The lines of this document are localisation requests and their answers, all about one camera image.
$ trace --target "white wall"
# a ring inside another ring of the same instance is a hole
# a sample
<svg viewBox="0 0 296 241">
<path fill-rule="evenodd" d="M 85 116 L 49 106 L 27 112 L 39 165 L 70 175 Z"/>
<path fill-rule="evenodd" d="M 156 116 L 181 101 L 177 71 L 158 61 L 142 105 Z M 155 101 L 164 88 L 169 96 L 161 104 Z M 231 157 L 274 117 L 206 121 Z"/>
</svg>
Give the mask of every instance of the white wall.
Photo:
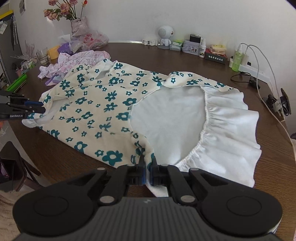
<svg viewBox="0 0 296 241">
<path fill-rule="evenodd" d="M 52 48 L 57 36 L 71 33 L 68 20 L 44 18 L 47 0 L 25 0 L 25 4 L 21 16 L 19 0 L 10 0 L 22 49 L 25 40 L 35 49 Z M 157 39 L 156 29 L 169 24 L 174 39 L 199 33 L 207 45 L 226 44 L 228 56 L 240 42 L 259 46 L 273 67 L 278 87 L 289 96 L 293 114 L 287 125 L 290 133 L 296 132 L 296 10 L 285 0 L 89 0 L 83 15 L 91 28 L 106 33 L 111 41 Z M 256 65 L 253 56 L 251 61 Z M 262 57 L 259 63 L 272 79 Z"/>
</svg>

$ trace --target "black round joint cover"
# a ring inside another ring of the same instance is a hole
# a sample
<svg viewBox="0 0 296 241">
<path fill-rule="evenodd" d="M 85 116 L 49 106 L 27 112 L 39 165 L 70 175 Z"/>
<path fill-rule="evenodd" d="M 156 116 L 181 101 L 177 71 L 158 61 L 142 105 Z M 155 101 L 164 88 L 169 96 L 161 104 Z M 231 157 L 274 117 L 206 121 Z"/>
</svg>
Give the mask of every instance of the black round joint cover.
<svg viewBox="0 0 296 241">
<path fill-rule="evenodd" d="M 21 232 L 41 237 L 65 235 L 83 227 L 94 205 L 79 186 L 56 184 L 21 197 L 13 217 Z"/>
<path fill-rule="evenodd" d="M 257 237 L 273 231 L 282 217 L 280 203 L 254 188 L 228 188 L 208 194 L 201 206 L 205 219 L 222 233 Z"/>
</svg>

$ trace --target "purple package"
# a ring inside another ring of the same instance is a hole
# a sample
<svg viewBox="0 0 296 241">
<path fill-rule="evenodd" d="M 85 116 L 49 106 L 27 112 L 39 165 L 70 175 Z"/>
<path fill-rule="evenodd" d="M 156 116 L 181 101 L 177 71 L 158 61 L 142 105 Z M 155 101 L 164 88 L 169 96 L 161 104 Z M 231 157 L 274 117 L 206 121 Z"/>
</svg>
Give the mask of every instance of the purple package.
<svg viewBox="0 0 296 241">
<path fill-rule="evenodd" d="M 69 55 L 73 55 L 72 50 L 70 49 L 69 43 L 63 44 L 61 47 L 57 50 L 59 53 L 67 53 Z"/>
</svg>

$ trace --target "dark brown table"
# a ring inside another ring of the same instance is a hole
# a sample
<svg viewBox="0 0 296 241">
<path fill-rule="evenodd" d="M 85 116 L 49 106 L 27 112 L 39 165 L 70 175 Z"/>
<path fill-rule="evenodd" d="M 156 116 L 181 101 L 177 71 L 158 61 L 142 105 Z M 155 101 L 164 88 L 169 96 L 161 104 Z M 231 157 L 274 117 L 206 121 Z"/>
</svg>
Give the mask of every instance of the dark brown table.
<svg viewBox="0 0 296 241">
<path fill-rule="evenodd" d="M 283 128 L 261 103 L 257 90 L 245 83 L 230 81 L 235 72 L 228 66 L 195 55 L 130 43 L 110 43 L 102 50 L 110 54 L 112 61 L 118 60 L 166 75 L 172 71 L 194 72 L 244 93 L 244 102 L 249 109 L 260 114 L 256 136 L 262 155 L 255 170 L 255 187 L 280 201 L 283 218 L 277 235 L 285 241 L 291 241 L 296 226 L 296 167 L 293 149 Z M 27 84 L 19 91 L 34 101 L 39 99 L 41 93 L 50 89 L 45 86 L 45 80 L 37 78 L 38 74 L 38 68 L 30 70 Z M 260 85 L 261 95 L 267 96 L 270 93 L 267 84 L 261 82 Z M 52 183 L 98 167 L 113 170 L 112 167 L 81 154 L 39 128 L 27 128 L 20 120 L 10 121 L 10 125 L 28 156 Z M 129 195 L 153 196 L 146 187 L 131 187 Z"/>
</svg>

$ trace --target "dried flower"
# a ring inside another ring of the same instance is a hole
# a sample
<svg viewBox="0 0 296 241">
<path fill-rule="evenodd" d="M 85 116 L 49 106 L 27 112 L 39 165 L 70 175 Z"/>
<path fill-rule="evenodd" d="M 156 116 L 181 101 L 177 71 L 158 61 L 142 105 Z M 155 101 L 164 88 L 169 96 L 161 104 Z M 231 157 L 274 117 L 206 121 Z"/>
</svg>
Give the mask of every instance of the dried flower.
<svg viewBox="0 0 296 241">
<path fill-rule="evenodd" d="M 78 3 L 77 0 L 69 0 L 71 6 L 76 5 Z"/>
<path fill-rule="evenodd" d="M 47 17 L 49 20 L 57 19 L 57 13 L 51 12 Z"/>
<path fill-rule="evenodd" d="M 59 0 L 48 0 L 48 4 L 50 5 L 50 6 L 54 6 L 54 5 L 56 5 L 56 3 L 58 2 Z"/>
<path fill-rule="evenodd" d="M 61 14 L 65 14 L 65 15 L 69 14 L 70 5 L 68 3 L 61 3 L 60 8 L 61 8 Z"/>
<path fill-rule="evenodd" d="M 44 13 L 44 17 L 47 17 L 47 16 L 50 15 L 50 11 L 49 11 L 48 9 L 45 9 L 45 10 L 43 11 L 43 13 Z"/>
</svg>

